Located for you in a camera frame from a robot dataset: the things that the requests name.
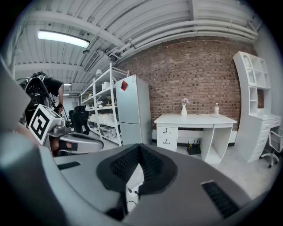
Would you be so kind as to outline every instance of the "white drawer cabinet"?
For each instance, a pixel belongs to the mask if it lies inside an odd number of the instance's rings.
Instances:
[[[272,127],[276,127],[276,126],[280,126],[281,125],[281,118],[277,118],[277,119],[274,119],[273,121],[272,121],[272,126],[271,126],[271,128]]]
[[[281,118],[262,120],[261,131],[258,136],[256,146],[250,155],[249,162],[257,160],[261,156],[264,147],[266,145],[266,142],[268,141],[270,129],[280,125],[281,125]]]
[[[171,150],[171,151],[176,151],[177,140],[176,139],[158,137],[157,146]]]
[[[157,146],[176,151],[178,140],[178,127],[157,127]]]

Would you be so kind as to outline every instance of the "person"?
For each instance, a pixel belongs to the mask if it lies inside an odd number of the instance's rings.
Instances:
[[[51,93],[52,95],[58,97],[58,111],[59,114],[63,112],[63,97],[64,97],[64,84],[63,82],[48,77],[43,72],[34,73],[32,75],[32,78],[38,77],[43,81],[43,84],[46,86],[48,93]]]

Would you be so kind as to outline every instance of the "vent grille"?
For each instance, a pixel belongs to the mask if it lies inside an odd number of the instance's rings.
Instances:
[[[92,55],[92,57],[87,62],[87,64],[85,65],[84,72],[87,72],[89,70],[89,68],[91,67],[93,62],[98,58],[98,56],[99,56],[99,54],[95,51],[94,54]]]
[[[72,167],[75,167],[75,166],[79,166],[80,163],[79,162],[68,162],[68,163],[65,163],[65,164],[60,164],[60,165],[57,165],[59,170],[65,170],[65,169],[68,169],[68,168],[72,168]]]
[[[239,207],[214,181],[203,183],[202,187],[224,218],[239,210]]]

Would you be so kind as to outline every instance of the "white storage box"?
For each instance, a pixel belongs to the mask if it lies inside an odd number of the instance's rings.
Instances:
[[[107,137],[109,140],[114,139],[115,137],[117,137],[116,131],[115,131],[115,134],[107,134],[106,137]]]
[[[96,115],[95,114],[92,114],[90,117],[89,117],[90,120],[92,121],[96,121]]]
[[[101,135],[104,135],[104,136],[109,136],[113,133],[116,134],[115,128],[111,126],[100,127],[100,132],[101,132]]]
[[[110,86],[109,82],[104,82],[102,83],[102,90],[105,90],[106,88],[108,88]]]
[[[98,120],[100,123],[114,122],[113,114],[98,114]]]

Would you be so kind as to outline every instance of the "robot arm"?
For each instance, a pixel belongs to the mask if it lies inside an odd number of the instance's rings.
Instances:
[[[63,119],[51,108],[41,104],[38,105],[28,128],[38,142],[50,150],[50,137],[58,138],[59,144],[60,141],[72,143],[72,149],[59,145],[61,151],[68,151],[72,154],[96,152],[103,148],[102,141],[72,132],[68,120]]]

